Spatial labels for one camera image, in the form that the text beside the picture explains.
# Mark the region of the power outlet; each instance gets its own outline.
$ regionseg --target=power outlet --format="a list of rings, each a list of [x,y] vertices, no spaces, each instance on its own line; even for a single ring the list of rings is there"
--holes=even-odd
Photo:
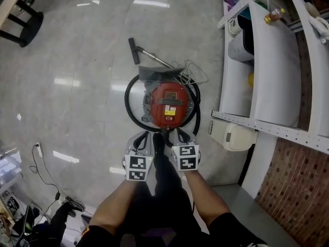
[[[36,143],[35,146],[38,149],[39,157],[43,157],[40,143]]]

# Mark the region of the wooden table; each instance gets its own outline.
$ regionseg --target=wooden table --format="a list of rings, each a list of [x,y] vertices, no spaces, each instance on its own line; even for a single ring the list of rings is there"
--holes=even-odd
[[[24,11],[29,13],[31,15],[31,18],[27,22],[24,22],[18,17],[12,15],[10,11],[14,7],[14,5],[18,5]],[[0,29],[2,28],[6,18],[21,25],[23,27],[23,30],[19,38],[0,30],[0,37],[16,42],[21,47],[25,47],[31,43],[31,41],[38,33],[43,22],[43,13],[34,11],[22,0],[4,0],[0,5]]]

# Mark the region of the red vacuum canister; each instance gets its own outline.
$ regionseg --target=red vacuum canister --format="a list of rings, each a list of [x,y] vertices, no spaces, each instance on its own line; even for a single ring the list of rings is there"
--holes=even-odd
[[[182,124],[187,112],[189,96],[183,85],[162,83],[152,91],[151,116],[153,124],[161,128],[175,128]]]

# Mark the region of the label sticker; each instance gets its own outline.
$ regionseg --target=label sticker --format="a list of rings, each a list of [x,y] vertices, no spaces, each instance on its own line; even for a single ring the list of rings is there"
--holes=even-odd
[[[175,115],[175,111],[165,111],[164,115]]]

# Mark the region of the vacuum wand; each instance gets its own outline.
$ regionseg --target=vacuum wand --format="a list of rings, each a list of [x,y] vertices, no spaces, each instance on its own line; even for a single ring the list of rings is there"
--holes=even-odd
[[[128,39],[128,41],[129,41],[130,49],[131,49],[132,54],[133,54],[133,59],[134,59],[135,64],[140,63],[138,52],[141,52],[141,53],[144,53],[145,55],[149,56],[151,59],[156,60],[157,62],[161,63],[163,66],[166,66],[168,68],[174,68],[172,65],[170,65],[166,61],[158,58],[155,54],[146,51],[142,47],[136,46],[134,38],[130,38],[130,39]]]

